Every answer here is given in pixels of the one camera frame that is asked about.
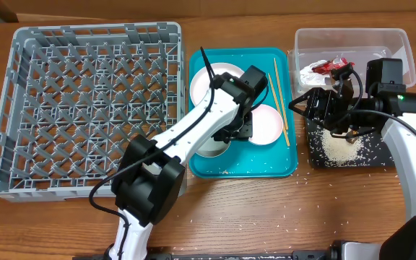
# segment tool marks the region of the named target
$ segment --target gray plastic rack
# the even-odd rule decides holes
[[[174,22],[24,27],[0,100],[0,197],[87,196],[135,134],[185,113],[184,49]],[[113,196],[110,185],[98,196]]]

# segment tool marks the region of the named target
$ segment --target blue tray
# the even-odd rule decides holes
[[[279,98],[275,77],[274,58],[277,60],[282,96],[287,106],[292,100],[290,78],[288,76],[287,56],[278,48],[233,48],[205,50],[210,63],[227,62],[234,64],[246,71],[250,65],[258,67],[263,72],[270,73],[274,88]],[[195,73],[204,67],[202,53],[197,51],[189,63],[189,82]],[[263,104],[275,108],[272,90]],[[191,111],[194,104],[189,102]],[[202,178],[250,178],[250,177],[285,177],[292,174],[298,166],[298,151],[296,148],[295,122],[293,113],[286,109],[288,119],[288,138],[290,147],[287,146],[282,136],[272,144],[259,146],[250,142],[231,142],[229,149],[222,155],[207,158],[195,154],[189,166],[192,172]]]

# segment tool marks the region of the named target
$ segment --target wooden tabletop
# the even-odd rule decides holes
[[[286,52],[302,27],[400,27],[407,31],[416,66],[416,12],[175,21],[182,26],[187,61],[200,46],[276,46]],[[17,28],[80,22],[89,23],[0,25],[0,95]],[[91,21],[109,22],[141,21]],[[404,199],[395,169],[313,170],[299,116],[295,128],[299,166],[292,177],[204,180],[189,173],[186,194],[154,227],[149,247],[175,254],[291,252],[326,248],[335,239],[382,243],[402,226]],[[114,208],[113,199],[98,202]],[[19,204],[0,199],[0,259],[101,254],[114,241],[117,225],[117,217],[93,209],[86,199]]]

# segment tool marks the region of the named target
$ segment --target clear plastic container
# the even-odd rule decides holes
[[[289,53],[290,73],[294,98],[312,87],[331,89],[329,78],[320,84],[306,84],[300,71],[320,60],[346,58],[355,63],[354,70],[360,75],[365,91],[365,71],[368,61],[379,58],[402,59],[404,84],[416,83],[415,64],[409,38],[402,29],[396,28],[306,28],[295,34],[295,50]],[[354,96],[359,95],[359,84],[351,75]]]

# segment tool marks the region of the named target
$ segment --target chopsticks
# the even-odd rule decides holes
[[[277,69],[277,62],[274,58],[275,77],[277,78],[277,86],[279,87],[280,104],[282,105],[283,121],[285,122],[285,130],[288,130],[287,114],[285,113],[285,106],[283,105],[282,88],[280,87],[279,70]]]
[[[271,83],[272,95],[274,96],[275,106],[277,108],[277,112],[280,115],[280,107],[279,102],[277,101],[277,96],[275,95],[274,84],[272,83],[271,74],[268,73],[267,76],[269,77],[269,83]],[[287,146],[290,146],[290,141],[288,140],[287,129],[285,129],[285,125],[283,125],[283,134],[285,135],[285,141],[287,141]]]

